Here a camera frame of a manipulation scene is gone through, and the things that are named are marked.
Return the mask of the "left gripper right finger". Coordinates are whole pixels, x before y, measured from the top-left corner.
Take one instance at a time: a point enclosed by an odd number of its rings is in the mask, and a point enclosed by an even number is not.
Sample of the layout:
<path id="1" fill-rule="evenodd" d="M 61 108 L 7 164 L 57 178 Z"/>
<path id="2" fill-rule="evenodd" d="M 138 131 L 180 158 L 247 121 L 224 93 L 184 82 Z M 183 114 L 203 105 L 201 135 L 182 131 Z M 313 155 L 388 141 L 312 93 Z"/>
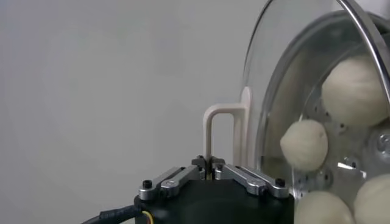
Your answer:
<path id="1" fill-rule="evenodd" d="M 275 179 L 248 167 L 226 164 L 214 156 L 211 157 L 211 168 L 215 180 L 234 180 L 251 195 L 261 196 L 268 192 L 275 198 L 289 197 L 289 187 L 284 179 Z"/>

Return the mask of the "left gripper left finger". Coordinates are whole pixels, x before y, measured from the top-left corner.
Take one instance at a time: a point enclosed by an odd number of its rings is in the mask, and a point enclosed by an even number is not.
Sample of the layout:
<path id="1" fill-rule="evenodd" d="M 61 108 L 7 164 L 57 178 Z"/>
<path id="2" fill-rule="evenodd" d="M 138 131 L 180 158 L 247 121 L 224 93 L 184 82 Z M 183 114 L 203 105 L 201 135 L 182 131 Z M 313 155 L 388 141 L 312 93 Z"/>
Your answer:
<path id="1" fill-rule="evenodd" d="M 138 190 L 142 201 L 153 201 L 162 196 L 172 198 L 179 194 L 180 189 L 190 180 L 204 180 L 207 174 L 207 161 L 199 155 L 191 161 L 188 167 L 173 167 L 157 178 L 144 180 Z"/>

